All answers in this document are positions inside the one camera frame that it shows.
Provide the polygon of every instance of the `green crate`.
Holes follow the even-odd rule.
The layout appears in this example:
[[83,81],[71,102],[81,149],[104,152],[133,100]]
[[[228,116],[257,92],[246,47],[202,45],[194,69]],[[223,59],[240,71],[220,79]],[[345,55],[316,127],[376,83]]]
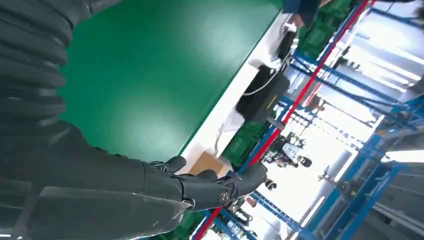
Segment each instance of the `green crate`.
[[168,233],[152,237],[152,240],[187,240],[204,218],[201,212],[186,213],[179,226]]
[[269,127],[270,124],[268,122],[265,124],[245,122],[225,148],[222,156],[233,165],[240,167]]
[[325,6],[319,11],[331,15],[345,14],[347,16],[352,9],[352,0],[335,0]]
[[318,58],[336,30],[336,27],[319,21],[314,23],[311,30],[303,27],[300,30],[297,50],[310,58]]

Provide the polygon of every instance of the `green workbench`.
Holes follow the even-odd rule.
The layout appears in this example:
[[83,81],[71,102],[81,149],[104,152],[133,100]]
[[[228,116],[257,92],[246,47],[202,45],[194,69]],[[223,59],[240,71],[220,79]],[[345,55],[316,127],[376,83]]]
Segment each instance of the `green workbench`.
[[88,141],[147,162],[179,154],[282,0],[125,0],[77,27],[63,118]]

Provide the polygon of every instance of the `robotic hand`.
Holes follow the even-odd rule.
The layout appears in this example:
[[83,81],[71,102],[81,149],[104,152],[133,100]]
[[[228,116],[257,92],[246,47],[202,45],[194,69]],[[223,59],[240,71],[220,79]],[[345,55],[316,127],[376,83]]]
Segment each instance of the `robotic hand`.
[[60,67],[75,26],[119,0],[2,0],[0,12],[0,235],[10,240],[128,240],[173,230],[184,213],[254,191],[266,169],[216,179],[174,175],[92,147],[59,116]]

